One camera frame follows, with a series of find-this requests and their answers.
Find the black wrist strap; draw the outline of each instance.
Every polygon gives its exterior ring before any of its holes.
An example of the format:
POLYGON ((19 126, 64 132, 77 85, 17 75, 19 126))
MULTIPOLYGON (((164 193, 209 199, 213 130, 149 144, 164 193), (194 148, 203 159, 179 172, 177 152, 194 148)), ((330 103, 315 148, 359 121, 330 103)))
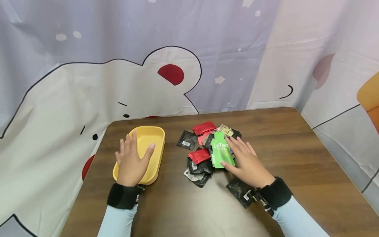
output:
POLYGON ((275 177, 275 181, 271 185, 257 188, 257 191, 268 204, 269 209, 272 210, 277 210, 278 207, 286 204, 293 195, 288 186, 279 177, 275 177))
POLYGON ((107 204, 117 209, 131 210, 138 204, 139 195, 143 191, 143 186, 126 187, 115 183, 109 192, 107 204))

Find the fabric backdrop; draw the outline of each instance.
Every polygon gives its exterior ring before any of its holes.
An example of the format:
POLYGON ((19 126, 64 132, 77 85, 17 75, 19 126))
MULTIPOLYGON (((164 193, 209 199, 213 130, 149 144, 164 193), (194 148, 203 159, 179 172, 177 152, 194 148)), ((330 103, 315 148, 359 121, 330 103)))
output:
POLYGON ((0 236, 59 235, 113 121, 282 106, 378 212, 377 12, 376 0, 2 1, 0 236))

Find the red package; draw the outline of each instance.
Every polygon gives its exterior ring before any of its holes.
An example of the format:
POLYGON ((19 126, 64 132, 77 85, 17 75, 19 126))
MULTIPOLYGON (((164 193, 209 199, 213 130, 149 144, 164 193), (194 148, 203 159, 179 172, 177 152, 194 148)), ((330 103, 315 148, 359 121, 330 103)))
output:
POLYGON ((188 155, 196 165, 199 164, 200 162, 203 162, 211 158, 209 151, 205 148, 198 151, 191 152, 188 155))
POLYGON ((211 121, 205 122, 203 124, 199 124, 192 128, 192 130, 195 132, 197 136, 203 133, 215 130, 215 129, 216 129, 216 126, 211 121))
POLYGON ((204 138, 205 137, 207 137, 209 134, 211 134, 212 133, 212 131, 210 131, 210 132, 206 132, 206 133, 204 133, 202 136, 199 136, 198 138, 197 138, 197 140, 199 141, 199 145, 200 146, 202 146, 202 145, 204 145, 203 144, 203 140, 204 140, 204 138))

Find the yellow plastic container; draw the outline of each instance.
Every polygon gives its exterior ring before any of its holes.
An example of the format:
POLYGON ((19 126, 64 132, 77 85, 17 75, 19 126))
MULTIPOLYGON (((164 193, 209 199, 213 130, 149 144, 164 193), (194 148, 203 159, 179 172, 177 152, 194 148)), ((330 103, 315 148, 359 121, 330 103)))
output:
MULTIPOLYGON (((139 182, 139 184, 149 185, 152 184, 158 177, 158 171, 163 155, 163 147, 165 142, 164 138, 166 134, 162 128, 151 126, 136 127, 130 131, 129 135, 132 136, 132 133, 134 131, 137 134, 137 150, 140 158, 145 155, 146 149, 152 143, 155 143, 154 153, 150 158, 146 173, 143 176, 142 180, 139 182)), ((113 168, 113 178, 116 181, 118 176, 118 169, 118 163, 116 162, 113 168)))

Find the wooden table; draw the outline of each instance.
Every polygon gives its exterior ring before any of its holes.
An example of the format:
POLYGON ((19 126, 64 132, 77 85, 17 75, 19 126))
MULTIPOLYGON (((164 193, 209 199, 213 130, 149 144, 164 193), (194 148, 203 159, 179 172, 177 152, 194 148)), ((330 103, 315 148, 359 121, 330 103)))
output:
POLYGON ((180 117, 117 121, 99 150, 62 231, 62 237, 95 237, 99 231, 119 140, 137 126, 159 126, 166 145, 158 179, 140 198, 132 236, 283 236, 260 203, 244 209, 225 188, 233 176, 218 170, 203 188, 190 182, 187 149, 176 146, 183 130, 211 120, 242 133, 258 157, 280 176, 330 236, 379 236, 379 218, 301 115, 274 108, 180 117))

